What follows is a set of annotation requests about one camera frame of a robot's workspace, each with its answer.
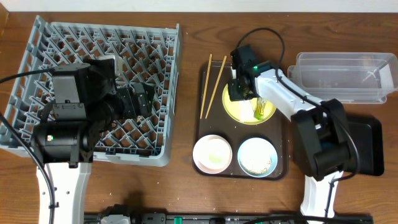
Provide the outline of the green snack wrapper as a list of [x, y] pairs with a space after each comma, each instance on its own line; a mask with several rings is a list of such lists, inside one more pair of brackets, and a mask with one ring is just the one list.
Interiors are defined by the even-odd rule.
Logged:
[[254, 110], [254, 117], [257, 120], [263, 120], [267, 116], [267, 100], [258, 98], [256, 109]]

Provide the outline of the white cup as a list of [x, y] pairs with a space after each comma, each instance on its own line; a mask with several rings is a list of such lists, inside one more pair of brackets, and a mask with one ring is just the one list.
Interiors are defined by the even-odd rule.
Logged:
[[118, 55], [104, 55], [104, 56], [99, 56], [99, 60], [111, 60], [113, 67], [114, 67], [114, 73], [117, 77], [120, 77], [123, 74], [123, 58], [118, 56]]

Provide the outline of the light blue small bowl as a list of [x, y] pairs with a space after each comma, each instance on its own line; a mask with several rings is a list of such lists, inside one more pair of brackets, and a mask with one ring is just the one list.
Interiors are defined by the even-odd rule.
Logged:
[[275, 147], [264, 138], [249, 138], [238, 149], [238, 164], [247, 175], [254, 178], [270, 176], [277, 164]]

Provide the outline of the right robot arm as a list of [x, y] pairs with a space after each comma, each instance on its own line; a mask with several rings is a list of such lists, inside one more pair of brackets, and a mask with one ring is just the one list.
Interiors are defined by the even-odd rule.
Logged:
[[292, 124], [294, 163], [305, 174], [301, 214], [333, 218], [336, 187], [347, 178], [344, 170], [350, 162], [360, 165], [343, 105], [336, 99], [324, 101], [305, 92], [277, 64], [260, 62], [249, 45], [236, 47], [230, 55], [230, 99], [263, 98]]

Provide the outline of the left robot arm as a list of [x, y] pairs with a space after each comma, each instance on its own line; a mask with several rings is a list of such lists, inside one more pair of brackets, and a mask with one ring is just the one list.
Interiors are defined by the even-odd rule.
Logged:
[[152, 114], [155, 88], [118, 88], [114, 59], [88, 60], [50, 69], [55, 99], [42, 110], [31, 146], [37, 171], [40, 223], [83, 223], [84, 199], [100, 134], [120, 119]]

